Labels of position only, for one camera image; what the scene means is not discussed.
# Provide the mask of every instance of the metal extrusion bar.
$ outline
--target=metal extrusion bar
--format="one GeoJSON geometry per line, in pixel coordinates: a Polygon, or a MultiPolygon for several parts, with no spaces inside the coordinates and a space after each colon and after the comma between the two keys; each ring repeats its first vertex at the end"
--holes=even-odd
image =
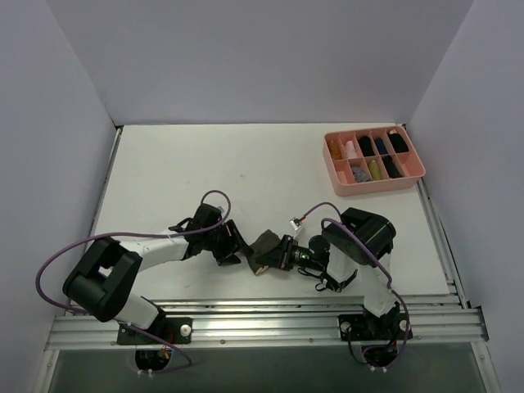
{"type": "MultiPolygon", "coordinates": [[[[404,296],[410,309],[461,309],[457,289],[452,282],[448,283],[449,295],[436,296],[404,296]]],[[[267,313],[267,312],[323,312],[334,309],[362,310],[362,296],[320,297],[301,299],[242,299],[242,300],[154,300],[168,313],[175,314],[235,314],[235,313],[267,313]]]]}
{"type": "Polygon", "coordinates": [[[93,221],[91,222],[91,228],[89,229],[89,236],[95,234],[98,219],[100,218],[100,211],[102,210],[102,204],[104,202],[104,197],[106,196],[107,186],[109,184],[109,178],[111,172],[113,171],[113,165],[115,164],[116,152],[120,145],[120,139],[122,137],[122,131],[124,127],[117,127],[115,132],[115,140],[113,141],[113,147],[111,148],[111,153],[109,155],[109,165],[107,166],[106,176],[104,178],[104,184],[102,185],[102,190],[100,192],[100,197],[98,198],[97,208],[95,210],[95,215],[93,216],[93,221]]]}
{"type": "Polygon", "coordinates": [[[488,393],[501,393],[499,379],[497,378],[493,362],[491,362],[487,344],[485,342],[472,342],[472,349],[486,391],[488,393]]]}
{"type": "MultiPolygon", "coordinates": [[[[193,318],[193,334],[192,343],[186,347],[344,345],[337,316],[357,312],[341,309],[324,313],[189,314],[193,318]]],[[[486,327],[477,309],[412,309],[411,323],[414,338],[410,343],[486,339],[486,327]]],[[[52,326],[47,350],[132,349],[116,345],[117,331],[118,324],[114,322],[99,323],[93,317],[59,317],[52,326]]]]}
{"type": "Polygon", "coordinates": [[[420,196],[420,202],[422,203],[422,208],[426,214],[427,225],[431,231],[431,235],[433,236],[435,248],[442,264],[442,269],[444,270],[446,278],[453,282],[456,286],[461,305],[463,308],[467,308],[466,296],[464,294],[462,283],[460,282],[457,266],[447,242],[444,227],[442,226],[442,222],[439,219],[436,208],[429,197],[424,180],[417,182],[417,189],[418,195],[420,196]]]}
{"type": "Polygon", "coordinates": [[[52,376],[55,372],[56,362],[59,351],[45,350],[43,352],[42,364],[38,371],[36,381],[33,386],[33,393],[47,392],[51,386],[52,376]]]}

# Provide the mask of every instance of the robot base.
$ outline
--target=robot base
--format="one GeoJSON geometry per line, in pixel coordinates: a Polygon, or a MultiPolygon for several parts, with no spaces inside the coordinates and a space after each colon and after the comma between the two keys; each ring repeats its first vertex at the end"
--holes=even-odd
{"type": "MultiPolygon", "coordinates": [[[[403,340],[407,328],[405,314],[398,306],[380,318],[364,309],[363,314],[345,314],[338,316],[338,326],[343,341],[391,341],[403,340]]],[[[408,339],[413,338],[409,327],[408,339]]]]}
{"type": "MultiPolygon", "coordinates": [[[[191,318],[166,318],[164,328],[158,336],[171,344],[189,344],[191,342],[192,319],[191,318]]],[[[118,331],[116,343],[120,346],[146,346],[158,344],[158,341],[152,340],[142,334],[127,329],[122,323],[118,331]]]]}

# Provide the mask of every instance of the white wall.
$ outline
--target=white wall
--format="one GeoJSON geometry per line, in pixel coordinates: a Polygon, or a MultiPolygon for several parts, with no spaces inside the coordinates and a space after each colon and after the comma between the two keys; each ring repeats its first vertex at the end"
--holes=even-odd
{"type": "MultiPolygon", "coordinates": [[[[44,0],[1,8],[0,391],[17,393],[34,383],[56,313],[34,276],[88,233],[115,129],[44,0]]],[[[49,294],[74,259],[50,269],[49,294]]]]}
{"type": "Polygon", "coordinates": [[[399,121],[472,0],[47,0],[117,124],[399,121]]]}
{"type": "Polygon", "coordinates": [[[476,0],[409,124],[506,392],[524,386],[523,17],[476,0]]]}

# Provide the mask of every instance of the yellow object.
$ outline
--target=yellow object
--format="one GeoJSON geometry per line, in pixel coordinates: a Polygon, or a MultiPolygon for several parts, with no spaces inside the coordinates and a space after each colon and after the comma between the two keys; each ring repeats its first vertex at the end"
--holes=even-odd
{"type": "Polygon", "coordinates": [[[329,154],[331,154],[331,158],[333,158],[333,160],[342,159],[342,151],[336,141],[329,141],[327,143],[327,148],[329,149],[329,154]]]}
{"type": "Polygon", "coordinates": [[[380,167],[378,166],[377,162],[375,160],[371,161],[368,164],[369,172],[371,172],[371,177],[373,180],[382,180],[382,172],[380,171],[380,167]]]}

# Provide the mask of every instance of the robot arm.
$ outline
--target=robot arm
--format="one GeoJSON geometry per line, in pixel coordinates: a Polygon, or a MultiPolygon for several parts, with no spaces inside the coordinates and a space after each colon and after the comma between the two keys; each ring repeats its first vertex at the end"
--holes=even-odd
{"type": "MultiPolygon", "coordinates": [[[[341,221],[389,272],[395,227],[381,215],[354,208],[342,213],[341,221]]],[[[264,240],[267,237],[278,239],[270,231],[262,236],[264,240]]],[[[257,259],[258,264],[282,270],[290,270],[293,266],[299,266],[302,270],[316,270],[318,275],[308,275],[322,280],[323,288],[320,290],[340,292],[355,279],[355,262],[359,264],[359,274],[365,283],[364,308],[377,318],[395,308],[395,297],[387,287],[383,272],[377,269],[363,248],[335,224],[328,225],[322,231],[322,236],[312,237],[308,248],[298,246],[297,241],[289,235],[273,243],[278,245],[262,253],[257,259]],[[341,250],[346,258],[330,258],[330,243],[341,250]]]]}
{"type": "Polygon", "coordinates": [[[209,232],[183,235],[221,219],[221,209],[203,203],[193,218],[162,233],[165,238],[96,240],[66,279],[62,291],[101,322],[116,319],[141,329],[161,331],[165,316],[160,308],[131,291],[138,272],[168,261],[186,260],[202,251],[212,251],[219,265],[240,263],[235,253],[249,255],[251,249],[232,220],[209,232]],[[182,235],[172,237],[175,233],[182,235]],[[101,268],[110,271],[104,274],[101,268]]]}

